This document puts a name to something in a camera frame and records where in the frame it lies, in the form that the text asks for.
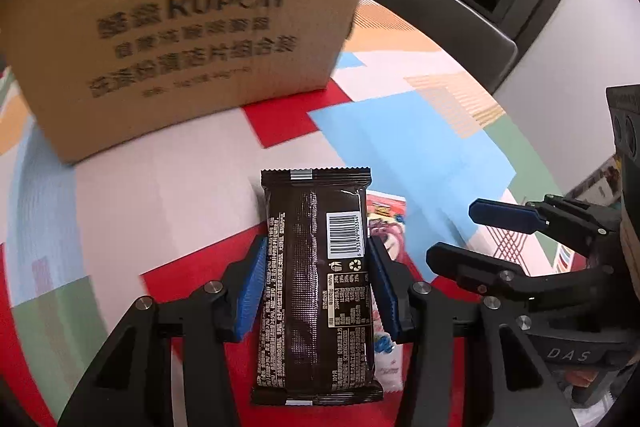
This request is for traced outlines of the dark brown chocolate bar packet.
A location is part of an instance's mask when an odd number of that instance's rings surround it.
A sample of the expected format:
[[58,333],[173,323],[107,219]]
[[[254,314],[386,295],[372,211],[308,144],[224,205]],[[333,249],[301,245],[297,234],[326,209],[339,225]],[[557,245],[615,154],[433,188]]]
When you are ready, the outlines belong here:
[[367,167],[268,169],[257,405],[376,402]]

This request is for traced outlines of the colourful patterned tablecloth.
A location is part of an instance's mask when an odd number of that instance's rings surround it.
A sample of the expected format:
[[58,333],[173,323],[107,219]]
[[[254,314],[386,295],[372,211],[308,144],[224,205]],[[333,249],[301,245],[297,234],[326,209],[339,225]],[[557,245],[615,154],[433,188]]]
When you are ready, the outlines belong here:
[[216,277],[262,227],[270,168],[367,165],[405,197],[410,259],[496,244],[473,199],[558,184],[498,102],[438,44],[361,2],[328,87],[160,130],[62,165],[10,72],[1,78],[1,375],[52,426],[130,303]]

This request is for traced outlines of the dark chair right near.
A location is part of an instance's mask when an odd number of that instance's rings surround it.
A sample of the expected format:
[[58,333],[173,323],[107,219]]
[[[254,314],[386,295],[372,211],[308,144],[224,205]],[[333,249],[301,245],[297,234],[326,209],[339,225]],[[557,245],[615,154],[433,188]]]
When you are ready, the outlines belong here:
[[459,0],[375,0],[434,40],[488,92],[518,57],[515,41]]

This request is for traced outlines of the brown cardboard box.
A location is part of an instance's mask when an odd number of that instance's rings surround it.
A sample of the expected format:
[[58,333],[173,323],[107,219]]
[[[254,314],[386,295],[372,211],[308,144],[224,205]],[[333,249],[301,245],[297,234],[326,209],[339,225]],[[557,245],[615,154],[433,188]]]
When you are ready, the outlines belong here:
[[56,156],[326,87],[360,0],[1,0],[1,51]]

